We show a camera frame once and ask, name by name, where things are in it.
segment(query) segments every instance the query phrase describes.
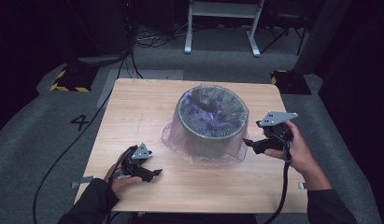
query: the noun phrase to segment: gray carpet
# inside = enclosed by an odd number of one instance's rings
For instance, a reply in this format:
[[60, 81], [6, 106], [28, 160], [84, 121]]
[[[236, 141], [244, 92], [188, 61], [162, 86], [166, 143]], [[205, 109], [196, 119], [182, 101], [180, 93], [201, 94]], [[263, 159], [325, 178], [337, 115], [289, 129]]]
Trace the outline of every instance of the gray carpet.
[[[260, 30], [256, 34], [260, 47], [271, 38], [268, 31]], [[135, 63], [140, 73], [144, 75], [146, 71], [147, 78], [179, 79], [171, 74], [181, 71], [184, 80], [270, 83], [272, 70], [292, 69], [297, 61], [294, 54], [298, 39], [293, 32], [260, 58], [252, 56], [243, 28], [196, 32], [190, 55], [183, 53], [184, 40], [185, 36], [181, 36], [159, 48], [135, 48]], [[126, 63], [135, 78], [131, 60]], [[50, 91], [64, 65], [53, 68], [37, 86], [39, 96], [0, 132], [0, 223], [32, 223], [32, 202], [40, 180], [80, 134], [78, 125], [70, 121], [80, 115], [92, 119], [119, 65], [100, 68], [92, 92]], [[160, 75], [154, 76], [152, 70], [159, 70]], [[128, 76], [125, 66], [121, 76]], [[313, 94], [282, 95], [284, 105], [288, 111], [299, 114], [294, 122], [359, 223], [381, 223], [369, 183], [317, 95], [320, 78], [305, 77]], [[46, 180], [37, 201], [38, 223], [56, 223], [72, 206], [77, 191], [70, 184], [84, 173], [104, 112], [105, 109], [98, 114]], [[257, 215], [258, 223], [265, 222], [270, 215]], [[126, 216], [119, 216], [115, 223], [126, 223]], [[306, 214], [281, 214], [274, 223], [308, 223], [308, 220]]]

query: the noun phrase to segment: chair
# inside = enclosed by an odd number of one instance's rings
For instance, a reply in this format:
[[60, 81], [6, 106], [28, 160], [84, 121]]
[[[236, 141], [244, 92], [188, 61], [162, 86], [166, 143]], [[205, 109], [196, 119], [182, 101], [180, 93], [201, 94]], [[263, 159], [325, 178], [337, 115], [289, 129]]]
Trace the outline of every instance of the chair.
[[[314, 21], [314, 13], [317, 13], [317, 7], [321, 0], [313, 4], [303, 4], [300, 0], [271, 0], [266, 1], [262, 12], [262, 23], [259, 27], [269, 27], [275, 39], [269, 43], [261, 53], [264, 53], [283, 35], [287, 35], [290, 29], [294, 29], [300, 37], [299, 48], [296, 55], [299, 55], [305, 39], [307, 28], [311, 27]], [[284, 29], [282, 33], [275, 36], [274, 27]]]

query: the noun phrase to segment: metal bracket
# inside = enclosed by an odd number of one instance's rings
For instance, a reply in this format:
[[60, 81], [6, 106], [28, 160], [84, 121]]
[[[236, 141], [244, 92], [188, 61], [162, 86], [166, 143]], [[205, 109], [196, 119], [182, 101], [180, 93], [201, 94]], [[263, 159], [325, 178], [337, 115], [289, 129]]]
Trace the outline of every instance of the metal bracket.
[[95, 178], [95, 176], [91, 175], [91, 176], [86, 176], [86, 177], [82, 177], [79, 181], [74, 181], [72, 182], [71, 184], [71, 189], [75, 189], [77, 188], [78, 186], [80, 186], [80, 184], [87, 184], [87, 183], [90, 183], [92, 182], [92, 180]]
[[148, 158], [150, 158], [150, 153], [149, 153], [149, 151], [146, 148], [144, 143], [142, 143], [139, 146], [139, 148], [134, 152], [134, 154], [133, 154], [133, 156], [131, 158], [133, 160], [148, 159]]
[[301, 182], [299, 182], [299, 183], [298, 183], [298, 186], [299, 186], [299, 189], [307, 189], [307, 185], [306, 185], [306, 183], [301, 183]]
[[274, 126], [286, 120], [295, 119], [297, 117], [297, 113], [269, 111], [264, 119], [259, 122], [259, 127]]

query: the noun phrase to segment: black cable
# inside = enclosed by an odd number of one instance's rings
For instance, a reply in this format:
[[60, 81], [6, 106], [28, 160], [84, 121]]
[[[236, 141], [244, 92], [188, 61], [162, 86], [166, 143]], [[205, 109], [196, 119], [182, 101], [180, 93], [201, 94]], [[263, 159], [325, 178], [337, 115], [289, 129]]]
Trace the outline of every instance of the black cable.
[[[119, 72], [118, 72], [118, 76], [117, 78], [119, 78], [120, 76], [120, 71], [121, 71], [121, 67], [122, 67], [122, 64], [124, 63], [125, 61], [125, 58], [121, 61], [121, 65], [119, 67]], [[33, 220], [34, 220], [34, 223], [37, 224], [37, 219], [36, 219], [36, 203], [37, 203], [37, 197], [39, 195], [39, 192], [44, 184], [44, 182], [46, 181], [47, 177], [49, 176], [49, 174], [51, 173], [52, 169], [55, 167], [55, 165], [58, 163], [58, 161], [64, 156], [64, 154], [79, 140], [79, 138], [88, 130], [88, 128], [92, 125], [92, 122], [96, 119], [96, 117], [98, 116], [99, 112], [102, 110], [102, 108], [104, 107], [105, 103], [107, 102], [107, 100], [109, 99], [110, 95], [112, 94], [112, 91], [113, 89], [110, 91], [110, 93], [107, 95], [107, 98], [105, 99], [105, 101], [101, 104], [101, 106], [98, 108], [98, 110], [95, 112], [95, 114], [93, 115], [92, 119], [90, 120], [90, 122], [87, 124], [86, 128], [83, 129], [81, 131], [81, 133], [76, 137], [76, 139], [64, 150], [63, 153], [61, 153], [61, 155], [57, 158], [57, 160], [55, 160], [55, 162], [52, 164], [52, 166], [49, 168], [49, 170], [46, 172], [46, 174], [44, 175], [43, 179], [40, 181], [40, 184], [39, 186], [37, 187], [37, 190], [36, 190], [36, 193], [35, 193], [35, 197], [34, 197], [34, 202], [33, 202], [33, 205], [32, 205], [32, 215], [33, 215]]]
[[267, 137], [275, 137], [278, 141], [280, 141], [282, 143], [282, 145], [285, 147], [287, 145], [287, 143], [284, 141], [284, 139], [282, 139], [280, 136], [276, 135], [275, 133], [271, 133], [271, 132], [265, 132], [264, 134], [267, 134], [268, 136]]
[[[163, 34], [158, 34], [158, 35], [153, 35], [151, 31], [141, 31], [135, 38], [136, 45], [140, 48], [158, 48], [162, 45], [165, 45], [169, 43], [172, 40], [177, 39], [178, 37], [185, 35], [184, 34], [178, 34], [179, 31], [181, 31], [183, 28], [186, 27], [188, 23], [183, 24], [177, 30], [174, 32], [173, 35], [163, 35]], [[151, 42], [149, 44], [146, 43], [141, 43], [142, 41], [147, 41], [150, 40]]]
[[279, 206], [277, 208], [277, 211], [269, 218], [267, 221], [264, 222], [264, 224], [268, 224], [272, 222], [276, 217], [279, 215], [279, 213], [282, 210], [282, 207], [284, 206], [285, 203], [285, 198], [287, 196], [287, 189], [288, 189], [288, 169], [290, 168], [291, 163], [290, 162], [285, 162], [284, 164], [284, 181], [282, 185], [282, 194], [281, 194], [281, 201], [279, 202]]
[[138, 72], [138, 69], [136, 68], [135, 59], [134, 59], [134, 51], [133, 51], [133, 50], [131, 50], [131, 58], [133, 59], [133, 65], [134, 65], [134, 69], [135, 69], [135, 71], [136, 71], [136, 74], [137, 74], [138, 76], [140, 76], [142, 79], [144, 79], [144, 78], [142, 77], [142, 75]]
[[110, 222], [113, 221], [113, 219], [115, 219], [116, 216], [118, 216], [121, 212], [117, 212], [115, 215], [113, 215], [113, 217], [110, 218]]
[[130, 74], [130, 71], [128, 70], [128, 64], [127, 64], [127, 62], [125, 62], [125, 68], [126, 68], [126, 70], [127, 70], [128, 76], [129, 76], [130, 78], [133, 78], [133, 77], [131, 76], [131, 74]]
[[110, 51], [110, 50], [107, 50], [107, 49], [103, 49], [102, 47], [100, 47], [96, 41], [92, 38], [92, 36], [90, 35], [90, 33], [87, 31], [87, 28], [86, 26], [83, 24], [83, 22], [81, 21], [81, 18], [79, 17], [78, 13], [75, 11], [74, 7], [70, 4], [69, 0], [66, 0], [67, 4], [69, 5], [69, 7], [71, 8], [73, 14], [76, 16], [76, 18], [78, 19], [78, 23], [80, 24], [80, 26], [83, 28], [84, 32], [86, 33], [87, 37], [89, 37], [89, 39], [94, 43], [94, 45], [102, 50], [103, 52], [106, 52], [106, 53], [113, 53], [113, 54], [119, 54], [119, 57], [118, 58], [115, 58], [115, 59], [108, 59], [108, 60], [103, 60], [103, 61], [100, 61], [100, 62], [93, 62], [93, 63], [87, 63], [87, 62], [83, 62], [81, 61], [82, 63], [86, 64], [86, 66], [89, 66], [89, 67], [102, 67], [102, 66], [108, 66], [108, 65], [111, 65], [113, 63], [117, 63], [117, 62], [120, 62], [121, 60], [124, 59], [124, 57], [126, 57], [128, 55], [128, 52], [127, 50], [130, 48], [130, 46], [132, 46], [133, 44], [131, 44], [131, 42], [133, 42], [133, 39], [131, 38], [132, 36], [132, 25], [131, 25], [131, 22], [130, 22], [130, 19], [127, 17], [127, 16], [124, 16], [123, 17], [126, 19], [125, 21], [125, 31], [126, 31], [126, 34], [127, 34], [127, 37], [128, 37], [128, 41], [130, 42], [129, 45], [127, 46], [127, 48], [125, 50], [122, 50], [120, 52], [113, 52], [113, 51]]

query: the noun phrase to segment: plastic bag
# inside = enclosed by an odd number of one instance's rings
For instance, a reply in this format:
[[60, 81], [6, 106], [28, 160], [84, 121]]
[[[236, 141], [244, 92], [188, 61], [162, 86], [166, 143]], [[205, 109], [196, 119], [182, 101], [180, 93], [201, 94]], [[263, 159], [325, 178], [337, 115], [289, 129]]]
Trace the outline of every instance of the plastic bag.
[[163, 143], [196, 165], [240, 163], [245, 158], [249, 111], [244, 102], [220, 86], [200, 85], [179, 99]]

